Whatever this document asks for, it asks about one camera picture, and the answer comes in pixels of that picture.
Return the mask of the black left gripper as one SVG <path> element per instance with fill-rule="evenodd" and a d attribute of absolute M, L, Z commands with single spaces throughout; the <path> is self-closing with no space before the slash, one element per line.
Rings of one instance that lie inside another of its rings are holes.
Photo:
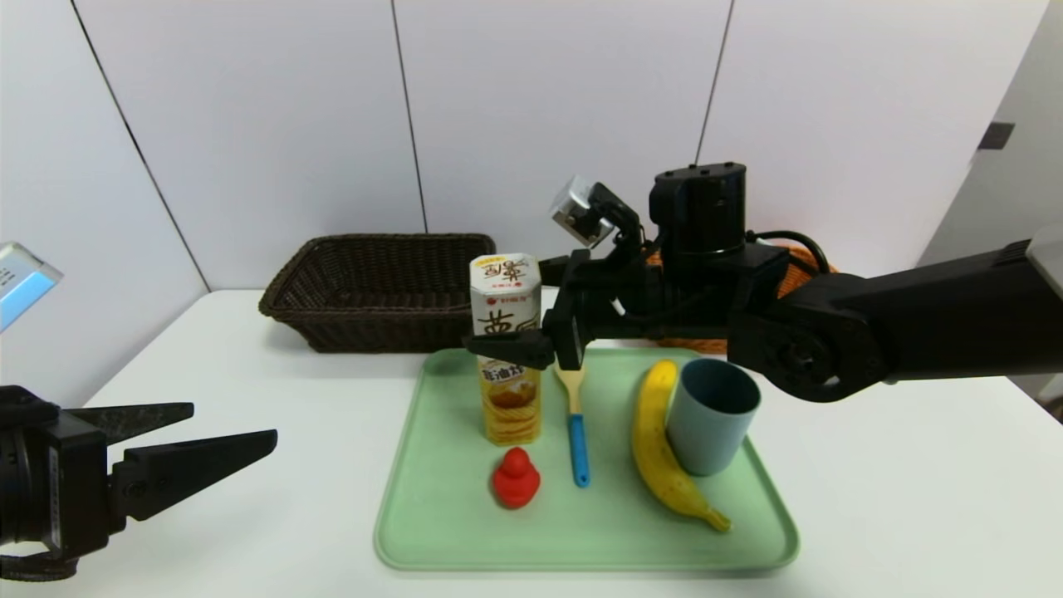
<path fill-rule="evenodd" d="M 50 559 L 74 561 L 126 519 L 148 520 L 276 449 L 276 430 L 132 448 L 107 491 L 107 445 L 195 413 L 190 401 L 51 409 L 35 421 L 2 409 L 2 544 L 41 542 Z"/>

